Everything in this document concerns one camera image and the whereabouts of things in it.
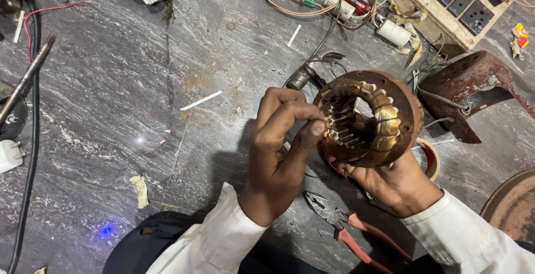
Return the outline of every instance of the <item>dark trousers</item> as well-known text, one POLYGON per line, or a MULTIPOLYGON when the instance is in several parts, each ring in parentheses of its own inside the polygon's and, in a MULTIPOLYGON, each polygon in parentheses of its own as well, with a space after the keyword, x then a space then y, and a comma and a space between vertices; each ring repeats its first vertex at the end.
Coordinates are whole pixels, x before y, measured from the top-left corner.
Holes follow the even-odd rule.
MULTIPOLYGON (((103 274, 145 274, 152 263, 191 226, 191 222, 171 217, 153 218, 139 224, 113 249, 103 274)), ((238 274, 325 274, 304 261, 259 241, 241 262, 238 274)), ((443 270, 425 255, 400 274, 440 273, 443 270)))

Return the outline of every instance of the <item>pliers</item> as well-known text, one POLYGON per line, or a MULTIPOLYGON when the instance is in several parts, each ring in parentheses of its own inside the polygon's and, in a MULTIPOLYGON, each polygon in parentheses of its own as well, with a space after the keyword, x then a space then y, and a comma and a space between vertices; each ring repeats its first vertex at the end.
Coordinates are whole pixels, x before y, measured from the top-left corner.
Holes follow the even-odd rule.
POLYGON ((334 232, 334 239, 337 241, 343 241, 355 255, 360 258, 363 262, 371 265, 377 270, 386 273, 393 274, 392 271, 388 270, 385 266, 373 260, 368 254, 366 254, 355 242, 355 239, 349 234, 347 229, 343 226, 342 223, 348 223, 351 226, 357 227, 360 230, 371 233, 376 236, 378 239, 384 241, 394 250, 396 250, 405 260, 412 262, 412 258, 401 249, 394 241, 388 237, 383 231, 378 228, 365 223, 358 219, 355 211, 350 211, 348 213, 343 213, 338 207, 333 205, 329 200, 324 197, 306 191, 304 193, 305 200, 308 205, 322 217, 325 221, 330 223, 336 229, 334 232))

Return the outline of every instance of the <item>red pliers handle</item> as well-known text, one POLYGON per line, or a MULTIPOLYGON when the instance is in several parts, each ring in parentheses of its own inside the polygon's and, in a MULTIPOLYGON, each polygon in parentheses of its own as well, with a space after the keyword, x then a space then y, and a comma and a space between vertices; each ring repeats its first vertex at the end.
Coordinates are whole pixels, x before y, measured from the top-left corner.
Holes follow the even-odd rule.
MULTIPOLYGON (((363 231, 369 232, 375 237, 379 238, 380 240, 387 243, 389 246, 391 246, 394 250, 396 250, 405 260, 408 262, 412 262, 412 258, 405 252, 403 249, 401 249, 390 237, 388 237, 383 231, 379 230, 378 228, 365 223, 358 219, 357 214, 355 211, 350 211, 346 214, 348 216, 347 223, 351 226, 355 226, 363 231)), ((336 230, 334 232, 334 239, 337 241, 343 241, 355 255, 360 258, 363 262, 371 265, 372 267, 376 268, 377 270, 386 273, 386 274, 393 274, 392 271, 388 270, 385 266, 382 264, 376 262, 373 258, 371 258, 368 254, 366 254, 359 245, 355 242, 355 239, 349 234, 347 229, 342 230, 336 230)))

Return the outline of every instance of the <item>red wire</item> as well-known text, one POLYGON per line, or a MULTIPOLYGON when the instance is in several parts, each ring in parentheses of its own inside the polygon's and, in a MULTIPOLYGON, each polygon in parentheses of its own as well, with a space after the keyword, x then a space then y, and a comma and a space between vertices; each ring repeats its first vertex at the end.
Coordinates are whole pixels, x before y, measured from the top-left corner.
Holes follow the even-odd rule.
POLYGON ((24 30, 26 31, 26 36, 28 36, 28 58, 30 59, 30 62, 31 62, 31 38, 30 38, 30 33, 28 32, 28 29, 26 28, 26 20, 28 20, 28 18, 32 15, 32 14, 35 14, 39 11, 48 11, 50 9, 61 9, 61 8, 68 8, 68 7, 71 7, 71 6, 77 6, 77 5, 81 5, 81 4, 87 4, 87 5, 92 5, 90 3, 75 3, 75 4, 69 4, 68 6, 59 6, 59 7, 49 7, 49 8, 42 8, 42 9, 38 9, 36 11, 32 11, 31 13, 29 13, 28 15, 26 15, 26 17, 24 17, 24 30))

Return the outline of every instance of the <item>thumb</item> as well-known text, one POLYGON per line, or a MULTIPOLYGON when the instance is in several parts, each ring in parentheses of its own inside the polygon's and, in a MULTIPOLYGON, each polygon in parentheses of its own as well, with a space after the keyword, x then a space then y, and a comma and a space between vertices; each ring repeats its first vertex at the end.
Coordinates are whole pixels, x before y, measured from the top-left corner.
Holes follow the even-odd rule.
POLYGON ((308 155, 316 148, 318 141, 323 138, 326 129, 325 120, 313 120, 304 125, 291 143, 281 168, 284 171, 304 172, 308 155))

